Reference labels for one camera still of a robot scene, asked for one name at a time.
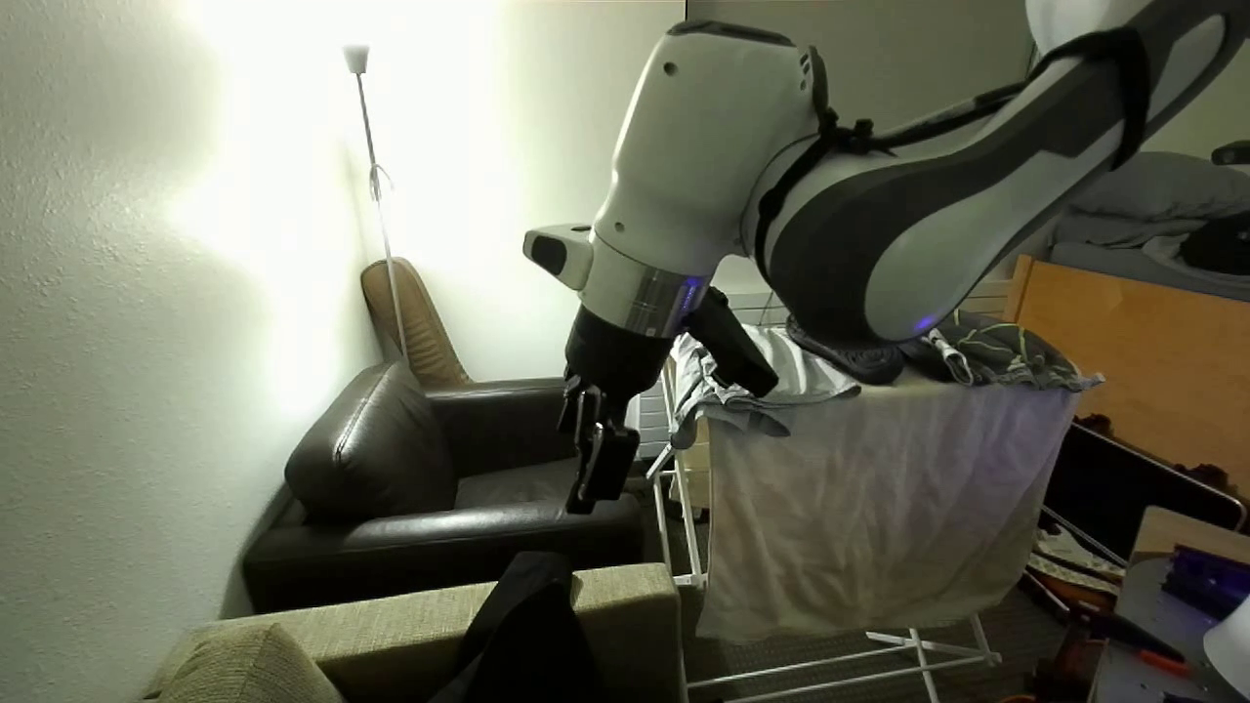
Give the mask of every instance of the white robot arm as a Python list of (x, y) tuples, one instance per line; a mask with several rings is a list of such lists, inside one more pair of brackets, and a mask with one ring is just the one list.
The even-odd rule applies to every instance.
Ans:
[(772, 376), (711, 275), (759, 260), (798, 344), (876, 376), (1071, 193), (1189, 105), (1250, 33), (1250, 0), (1026, 0), (1034, 73), (950, 118), (985, 128), (907, 155), (897, 135), (837, 125), (823, 64), (784, 35), (678, 22), (634, 94), (592, 227), (530, 230), (525, 249), (583, 298), (565, 344), (565, 428), (583, 449), (570, 509), (616, 497), (634, 460), (624, 404), (695, 333), (742, 388)]

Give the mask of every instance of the armchair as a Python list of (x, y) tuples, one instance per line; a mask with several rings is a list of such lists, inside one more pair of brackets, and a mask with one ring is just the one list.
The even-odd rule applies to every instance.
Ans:
[(565, 517), (574, 449), (560, 379), (423, 391), (410, 366), (350, 379), (285, 466), (277, 521), (250, 542), (252, 608), (493, 582), (517, 549), (570, 565), (639, 564), (643, 501)]

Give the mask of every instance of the couch armrest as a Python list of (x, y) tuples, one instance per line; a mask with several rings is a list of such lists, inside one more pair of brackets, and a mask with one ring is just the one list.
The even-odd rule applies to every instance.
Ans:
[[(678, 603), (666, 565), (629, 564), (574, 570), (574, 577), (574, 614), (609, 693), (677, 703), (683, 695)], [(349, 698), (428, 698), (454, 677), (456, 646), (487, 595), (493, 582), (478, 582), (213, 621), (172, 647), (152, 693), (185, 665), (196, 642), (277, 621)]]
[(426, 391), (456, 476), (574, 457), (553, 428), (564, 379), (502, 379)]

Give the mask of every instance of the floor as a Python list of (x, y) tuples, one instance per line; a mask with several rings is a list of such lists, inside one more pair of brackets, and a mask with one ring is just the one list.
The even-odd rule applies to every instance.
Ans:
[[(698, 614), (698, 588), (683, 588), (683, 621), (687, 621), (687, 681), (707, 681), (707, 677), (728, 677), (728, 673), (745, 673), (745, 669), (772, 669), (789, 661), (811, 661), (811, 657), (840, 657), (840, 651), (860, 651), (864, 635), (840, 635), (840, 642), (768, 642), (768, 646), (751, 646), (733, 647), (724, 642), (703, 642), (695, 635), (695, 614)], [(985, 618), (988, 646), (1000, 651), (996, 669), (950, 669), (937, 673), (937, 695), (943, 703), (1015, 703), (1026, 693), (1026, 681), (1034, 677), (1040, 665), (1047, 665), (1060, 646), (1064, 646), (1064, 624), (1043, 614), (1022, 588), (1013, 588), (996, 608)], [(935, 642), (953, 642), (953, 646), (974, 646), (974, 629), (937, 629), (923, 631)], [(798, 673), (784, 682), (811, 686), (821, 682), (823, 673)], [(729, 686), (711, 686), (695, 693), (693, 703), (717, 703), (717, 698), (755, 698), (768, 686), (751, 686), (751, 682), (729, 682)], [(837, 686), (837, 693), (803, 693), (803, 695), (784, 695), (789, 703), (923, 703), (926, 682), (916, 677), (897, 677), (897, 681), (876, 681), (860, 686)]]

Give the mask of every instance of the chair backrest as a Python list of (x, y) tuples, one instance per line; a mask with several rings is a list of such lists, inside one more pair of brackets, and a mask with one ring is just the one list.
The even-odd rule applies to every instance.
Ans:
[(456, 349), (449, 344), (449, 335), (443, 329), (435, 298), (428, 298), (415, 260), (379, 258), (379, 260), (363, 266), (360, 289), (363, 289), (363, 302), (367, 302), (367, 311), (376, 322), (376, 333), (379, 333), (387, 359), (397, 359), (406, 349), (410, 371), (428, 391), (474, 383), (470, 371), (462, 366)]

